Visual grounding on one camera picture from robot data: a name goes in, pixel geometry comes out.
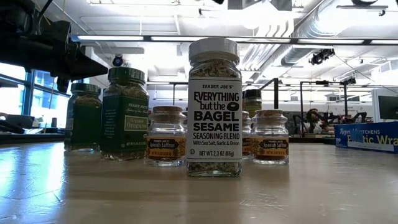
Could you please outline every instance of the white plastic cap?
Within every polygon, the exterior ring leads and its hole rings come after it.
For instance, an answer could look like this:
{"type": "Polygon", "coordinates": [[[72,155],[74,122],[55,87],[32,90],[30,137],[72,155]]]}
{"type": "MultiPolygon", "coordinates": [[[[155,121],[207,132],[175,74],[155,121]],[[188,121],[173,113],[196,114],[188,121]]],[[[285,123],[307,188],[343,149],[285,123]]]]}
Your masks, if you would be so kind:
{"type": "Polygon", "coordinates": [[[210,37],[195,41],[189,46],[189,61],[195,61],[199,55],[213,56],[209,59],[227,58],[239,63],[239,46],[229,39],[210,37]]]}

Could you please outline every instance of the white label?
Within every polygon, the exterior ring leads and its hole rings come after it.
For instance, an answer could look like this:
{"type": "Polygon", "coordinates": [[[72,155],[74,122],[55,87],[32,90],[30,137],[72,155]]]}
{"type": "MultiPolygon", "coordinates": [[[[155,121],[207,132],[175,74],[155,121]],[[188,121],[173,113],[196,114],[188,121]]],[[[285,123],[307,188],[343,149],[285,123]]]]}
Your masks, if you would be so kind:
{"type": "Polygon", "coordinates": [[[189,79],[187,161],[242,159],[241,96],[240,78],[189,79]]]}

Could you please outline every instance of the table surface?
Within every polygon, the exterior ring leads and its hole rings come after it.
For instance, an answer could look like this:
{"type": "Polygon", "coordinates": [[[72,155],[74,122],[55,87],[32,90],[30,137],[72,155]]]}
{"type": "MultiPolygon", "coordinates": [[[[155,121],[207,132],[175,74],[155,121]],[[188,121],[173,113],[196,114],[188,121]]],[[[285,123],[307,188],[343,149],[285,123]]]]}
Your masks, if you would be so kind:
{"type": "Polygon", "coordinates": [[[102,161],[62,143],[0,148],[0,223],[398,223],[398,156],[291,144],[240,178],[102,161]]]}

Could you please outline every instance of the plastic wrap box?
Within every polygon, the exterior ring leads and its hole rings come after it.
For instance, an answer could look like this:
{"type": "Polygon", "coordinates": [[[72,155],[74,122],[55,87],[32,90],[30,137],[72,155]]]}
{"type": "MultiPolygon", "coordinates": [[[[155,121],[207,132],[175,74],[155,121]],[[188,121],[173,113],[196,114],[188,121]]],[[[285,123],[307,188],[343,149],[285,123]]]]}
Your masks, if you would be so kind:
{"type": "Polygon", "coordinates": [[[398,154],[398,122],[338,124],[336,147],[398,154]]]}

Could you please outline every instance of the dark green jar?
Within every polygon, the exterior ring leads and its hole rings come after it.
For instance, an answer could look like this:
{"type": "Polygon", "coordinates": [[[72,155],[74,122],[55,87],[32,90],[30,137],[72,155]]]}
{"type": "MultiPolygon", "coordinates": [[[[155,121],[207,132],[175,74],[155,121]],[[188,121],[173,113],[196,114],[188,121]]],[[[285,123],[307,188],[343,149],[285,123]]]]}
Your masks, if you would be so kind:
{"type": "Polygon", "coordinates": [[[98,150],[101,128],[101,88],[86,83],[71,85],[65,127],[65,149],[68,151],[98,150]]]}
{"type": "Polygon", "coordinates": [[[148,127],[149,95],[145,74],[134,68],[111,68],[103,93],[101,157],[115,161],[143,159],[148,127]]]}

